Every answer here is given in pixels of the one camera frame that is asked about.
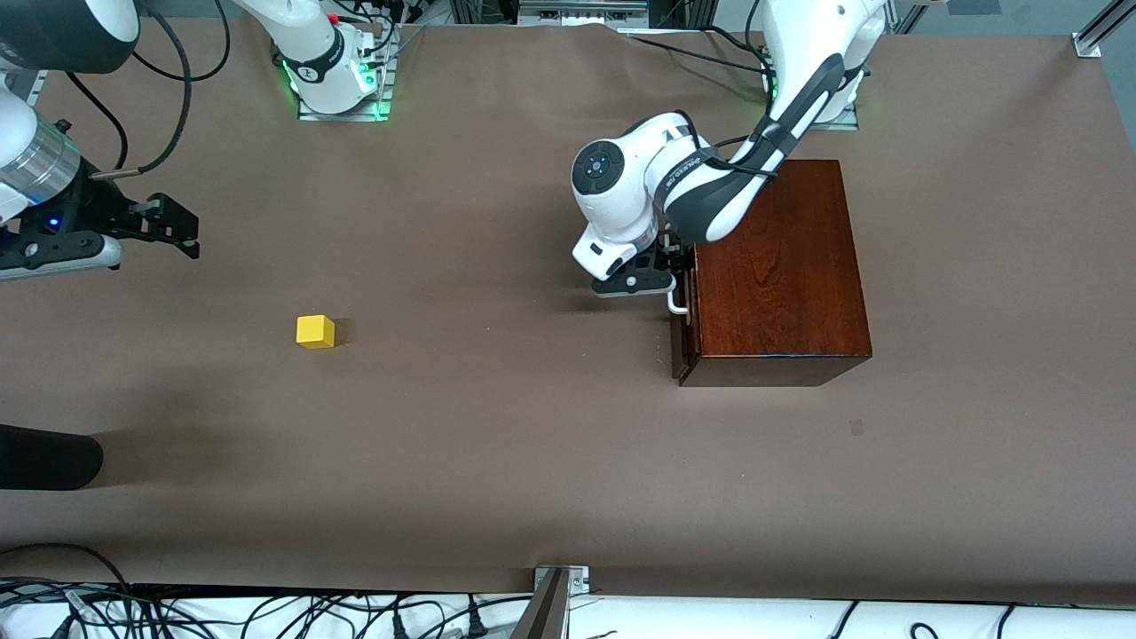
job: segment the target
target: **metal bracket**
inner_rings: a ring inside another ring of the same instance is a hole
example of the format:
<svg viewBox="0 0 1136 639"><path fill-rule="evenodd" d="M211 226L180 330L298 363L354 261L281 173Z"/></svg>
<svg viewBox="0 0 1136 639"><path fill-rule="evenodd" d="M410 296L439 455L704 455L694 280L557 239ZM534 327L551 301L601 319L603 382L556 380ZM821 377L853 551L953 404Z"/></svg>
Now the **metal bracket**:
<svg viewBox="0 0 1136 639"><path fill-rule="evenodd" d="M591 592L587 566L536 566L533 588L540 589L544 578L557 569L565 569L568 571L568 595L576 596L587 595Z"/></svg>
<svg viewBox="0 0 1136 639"><path fill-rule="evenodd" d="M586 566L540 566L536 592L525 606L509 639L563 639L568 631L568 598L588 592Z"/></svg>
<svg viewBox="0 0 1136 639"><path fill-rule="evenodd" d="M1101 57L1101 45L1093 44L1092 47L1085 47L1080 42L1080 32L1072 32L1072 47L1077 50L1078 58L1100 58Z"/></svg>
<svg viewBox="0 0 1136 639"><path fill-rule="evenodd" d="M1136 0L1110 0L1085 28L1072 34L1072 45L1078 58L1100 58L1099 44L1116 33L1120 25L1136 15Z"/></svg>

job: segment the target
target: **wooden box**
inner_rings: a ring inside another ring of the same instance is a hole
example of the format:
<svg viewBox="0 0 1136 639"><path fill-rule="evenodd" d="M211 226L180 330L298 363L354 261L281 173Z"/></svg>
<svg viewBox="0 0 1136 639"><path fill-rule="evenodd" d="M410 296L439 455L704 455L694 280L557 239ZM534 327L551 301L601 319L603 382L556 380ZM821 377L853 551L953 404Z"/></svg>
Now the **wooden box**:
<svg viewBox="0 0 1136 639"><path fill-rule="evenodd" d="M694 264L671 321L682 385L817 387L871 357L840 163L785 163Z"/></svg>

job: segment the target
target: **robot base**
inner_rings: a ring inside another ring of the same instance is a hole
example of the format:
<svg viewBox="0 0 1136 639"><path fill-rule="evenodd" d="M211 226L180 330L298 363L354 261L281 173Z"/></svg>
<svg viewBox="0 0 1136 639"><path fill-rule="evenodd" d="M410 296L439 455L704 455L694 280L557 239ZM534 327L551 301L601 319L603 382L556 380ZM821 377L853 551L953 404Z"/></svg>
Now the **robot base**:
<svg viewBox="0 0 1136 639"><path fill-rule="evenodd" d="M386 30L390 25L383 25L379 40L386 38ZM386 122L391 114L391 100L394 96L395 67L399 59L395 57L399 51L399 43L402 40L402 26L394 26L394 33L390 41L375 50L370 56L362 59L367 65L375 68L361 70L365 82L375 84L374 93L364 98L354 108L340 114L324 114L312 110L302 99L296 113L296 118L304 122ZM364 45L375 47L376 38L370 32L364 32Z"/></svg>

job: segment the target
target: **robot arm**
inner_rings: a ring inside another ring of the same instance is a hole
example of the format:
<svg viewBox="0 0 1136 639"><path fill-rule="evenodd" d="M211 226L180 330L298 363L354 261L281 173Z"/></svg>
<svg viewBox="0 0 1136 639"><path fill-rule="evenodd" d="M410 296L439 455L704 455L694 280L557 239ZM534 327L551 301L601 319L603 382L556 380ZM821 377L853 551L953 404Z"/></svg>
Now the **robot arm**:
<svg viewBox="0 0 1136 639"><path fill-rule="evenodd" d="M296 92L312 110L339 114L375 92L374 36L333 24L319 0L234 0L272 35Z"/></svg>
<svg viewBox="0 0 1136 639"><path fill-rule="evenodd" d="M237 0L276 41L296 92L335 114L375 91L374 36L334 24L318 0ZM197 258L198 218L164 193L122 194L3 83L11 69L110 73L139 38L134 0L0 0L0 281L117 267L120 238L175 244ZM19 216L16 225L5 226Z"/></svg>
<svg viewBox="0 0 1136 639"><path fill-rule="evenodd" d="M596 280L608 280L653 246L655 208L685 242L713 242L729 234L809 126L835 118L855 99L861 67L884 31L884 5L765 0L778 91L728 163L680 111L585 147L573 167L576 201L588 219L573 250L576 260ZM666 292L673 280L668 285L623 292Z"/></svg>

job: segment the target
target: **metal handle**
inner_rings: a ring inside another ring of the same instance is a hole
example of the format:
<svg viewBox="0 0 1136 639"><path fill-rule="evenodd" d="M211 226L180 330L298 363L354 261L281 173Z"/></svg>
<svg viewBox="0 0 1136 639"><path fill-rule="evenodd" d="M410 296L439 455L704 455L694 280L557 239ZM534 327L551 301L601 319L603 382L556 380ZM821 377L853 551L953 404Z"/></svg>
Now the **metal handle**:
<svg viewBox="0 0 1136 639"><path fill-rule="evenodd" d="M667 308L675 315L690 315L691 309L675 304L675 291L667 291Z"/></svg>

